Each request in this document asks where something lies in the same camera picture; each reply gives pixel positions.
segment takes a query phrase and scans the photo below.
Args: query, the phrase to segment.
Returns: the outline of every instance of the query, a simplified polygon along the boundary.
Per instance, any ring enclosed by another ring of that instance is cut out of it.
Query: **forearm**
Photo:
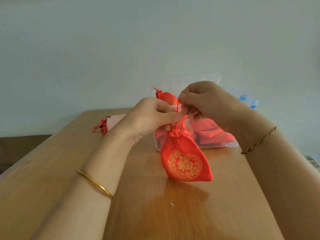
[[[115,193],[134,138],[114,127],[82,166],[82,171]],[[111,200],[81,175],[42,224],[36,240],[102,239]]]
[[[242,150],[264,138],[275,125],[247,110],[232,133]],[[286,239],[320,236],[320,174],[304,156],[275,131],[245,157],[264,192]]]

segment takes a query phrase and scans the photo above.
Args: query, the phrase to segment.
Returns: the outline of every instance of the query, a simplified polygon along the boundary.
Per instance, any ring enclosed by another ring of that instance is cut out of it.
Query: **person's left hand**
[[[116,125],[122,127],[137,143],[157,129],[170,131],[183,114],[157,98],[145,97]]]

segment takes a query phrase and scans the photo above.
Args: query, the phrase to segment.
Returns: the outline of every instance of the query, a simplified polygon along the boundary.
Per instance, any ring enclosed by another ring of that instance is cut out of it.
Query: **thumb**
[[[183,119],[183,114],[179,112],[160,113],[158,115],[158,126],[169,125]]]
[[[183,104],[189,104],[189,105],[193,105],[195,107],[198,107],[198,103],[200,101],[200,96],[201,94],[197,94],[194,92],[188,92],[188,93],[181,93],[179,96],[179,100],[183,103]]]

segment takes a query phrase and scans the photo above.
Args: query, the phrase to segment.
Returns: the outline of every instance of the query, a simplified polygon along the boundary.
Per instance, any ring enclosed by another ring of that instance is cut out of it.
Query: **person's right hand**
[[[196,122],[210,118],[226,132],[231,132],[232,124],[249,111],[249,106],[232,96],[211,81],[199,81],[184,89],[179,100],[181,111]]]

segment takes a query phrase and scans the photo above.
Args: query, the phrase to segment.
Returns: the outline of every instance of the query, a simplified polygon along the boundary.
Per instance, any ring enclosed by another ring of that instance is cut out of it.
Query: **hand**
[[[179,96],[182,114],[196,122],[210,118],[226,132],[250,107],[211,81],[190,84]]]
[[[175,122],[182,120],[182,113],[166,102],[152,97],[145,97],[116,125],[125,128],[135,143],[155,130],[170,131]]]

